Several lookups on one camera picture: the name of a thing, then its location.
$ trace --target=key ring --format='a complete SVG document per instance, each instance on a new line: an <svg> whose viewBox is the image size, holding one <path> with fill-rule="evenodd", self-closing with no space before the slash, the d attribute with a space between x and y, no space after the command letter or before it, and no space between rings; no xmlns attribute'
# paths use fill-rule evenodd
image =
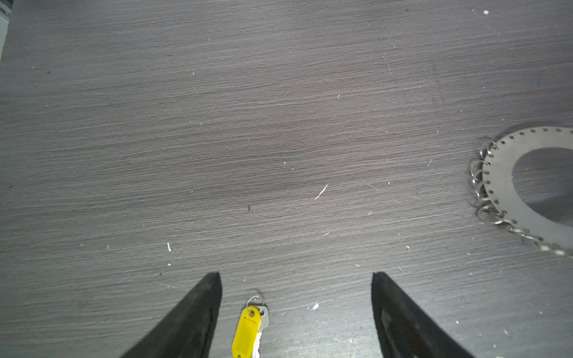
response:
<svg viewBox="0 0 573 358"><path fill-rule="evenodd" d="M253 297L249 298L249 300L247 301L247 304L246 304L245 308L248 308L248 307L249 307L249 303L250 303L251 301L253 301L255 298L260 298L260 299L262 300L262 304L260 304L260 305L258 305L258 306L264 306L264 305L265 305L265 299L264 299L264 297L261 297L261 296L259 296L259 295L256 295L256 296L253 296Z"/></svg>

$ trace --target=key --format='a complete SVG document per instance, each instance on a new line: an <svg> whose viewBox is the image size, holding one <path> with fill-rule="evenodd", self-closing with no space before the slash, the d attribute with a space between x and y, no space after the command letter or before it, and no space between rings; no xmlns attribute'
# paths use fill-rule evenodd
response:
<svg viewBox="0 0 573 358"><path fill-rule="evenodd" d="M251 355L251 358L260 358L258 347L261 345L261 335L261 332L257 333L257 339L254 342L253 355Z"/></svg>
<svg viewBox="0 0 573 358"><path fill-rule="evenodd" d="M261 314L261 325L258 328L259 332L269 326L269 309L266 306L254 306Z"/></svg>

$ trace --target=hole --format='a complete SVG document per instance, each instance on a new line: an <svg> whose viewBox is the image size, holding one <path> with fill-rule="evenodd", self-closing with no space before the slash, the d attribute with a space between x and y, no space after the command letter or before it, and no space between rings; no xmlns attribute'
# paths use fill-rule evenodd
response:
<svg viewBox="0 0 573 358"><path fill-rule="evenodd" d="M517 194L533 211L573 227L573 150L531 151L517 161L512 177Z"/></svg>

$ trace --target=silver key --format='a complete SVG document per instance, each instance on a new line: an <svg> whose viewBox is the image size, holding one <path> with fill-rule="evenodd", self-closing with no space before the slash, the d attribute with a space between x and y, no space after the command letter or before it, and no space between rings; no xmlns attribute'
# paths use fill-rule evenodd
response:
<svg viewBox="0 0 573 358"><path fill-rule="evenodd" d="M266 306L253 306L258 308L261 312L261 325L258 327L258 331L262 332L263 329L269 326L269 309Z"/></svg>

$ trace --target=metal split ring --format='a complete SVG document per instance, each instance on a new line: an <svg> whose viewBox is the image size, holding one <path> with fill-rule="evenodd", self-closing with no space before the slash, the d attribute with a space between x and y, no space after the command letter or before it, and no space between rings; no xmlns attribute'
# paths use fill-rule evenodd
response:
<svg viewBox="0 0 573 358"><path fill-rule="evenodd" d="M484 189L484 182L479 182L476 186L476 196L478 199L479 198L486 198L486 196L481 195L481 189Z"/></svg>
<svg viewBox="0 0 573 358"><path fill-rule="evenodd" d="M513 226L508 226L507 231L509 231L510 233L513 233L513 234L517 234L517 235L519 235L525 239L531 239L534 241L543 241L543 239L541 239L539 237L529 235L529 230L527 230L527 229L517 229Z"/></svg>
<svg viewBox="0 0 573 358"><path fill-rule="evenodd" d="M485 159L485 156L487 155L488 157L493 158L493 153L491 151L491 148L494 148L496 150L498 149L497 142L493 139L487 141L484 145L482 145L482 147L480 149L480 157L482 159Z"/></svg>
<svg viewBox="0 0 573 358"><path fill-rule="evenodd" d="M482 163L482 167L483 167L483 165L487 165L487 166L489 165L488 162L486 162L485 160L482 160L482 159L476 159L476 160L472 160L471 162L469 162L469 173L472 177L476 177L480 173L480 171L482 170L482 169L479 169L478 172L475 174L473 172L474 168L476 167L476 164L479 164L479 163Z"/></svg>
<svg viewBox="0 0 573 358"><path fill-rule="evenodd" d="M260 303L260 304L255 304L255 305L257 305L257 306L264 306L264 305L265 305L265 298L264 298L264 297L261 297L261 296L259 296L259 295L255 295L255 296L249 298L249 300L247 301L247 304L246 304L245 308L248 308L248 307L249 307L249 303L250 303L251 301L254 301L255 298L260 298L261 301L262 301L262 303Z"/></svg>
<svg viewBox="0 0 573 358"><path fill-rule="evenodd" d="M496 221L487 221L487 220L485 220L484 218L482 218L482 216L480 215L481 213L487 213L487 214L489 214L489 215L497 216L497 217L499 217L499 220L496 220ZM499 225L499 224L502 224L502 223L504 223L504 222L507 222L507 221L505 220L505 213L503 213L503 214L498 213L498 212L496 211L496 208L494 208L494 207L491 206L491 205L484 205L484 206L480 207L480 208L477 210L477 217L478 217L481 221L485 222L486 224Z"/></svg>

